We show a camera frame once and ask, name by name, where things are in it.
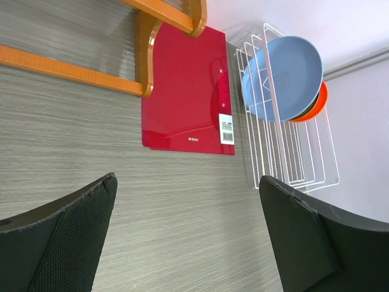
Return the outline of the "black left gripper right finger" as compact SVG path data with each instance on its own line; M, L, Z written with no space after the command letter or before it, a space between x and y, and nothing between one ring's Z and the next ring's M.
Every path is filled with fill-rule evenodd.
M388 291L388 223L272 176L259 194L284 291Z

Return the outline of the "light blue plate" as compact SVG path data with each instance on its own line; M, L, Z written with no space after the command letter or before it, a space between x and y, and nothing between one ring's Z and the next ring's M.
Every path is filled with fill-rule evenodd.
M311 106L320 91L321 56L312 43L299 36L272 40L267 47L280 120L292 120ZM249 60L241 87L250 113L275 122L264 49Z

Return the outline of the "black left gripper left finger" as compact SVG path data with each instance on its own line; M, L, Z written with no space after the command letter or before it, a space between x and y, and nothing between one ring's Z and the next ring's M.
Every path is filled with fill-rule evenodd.
M1 291L91 291L117 194L108 173L1 220Z

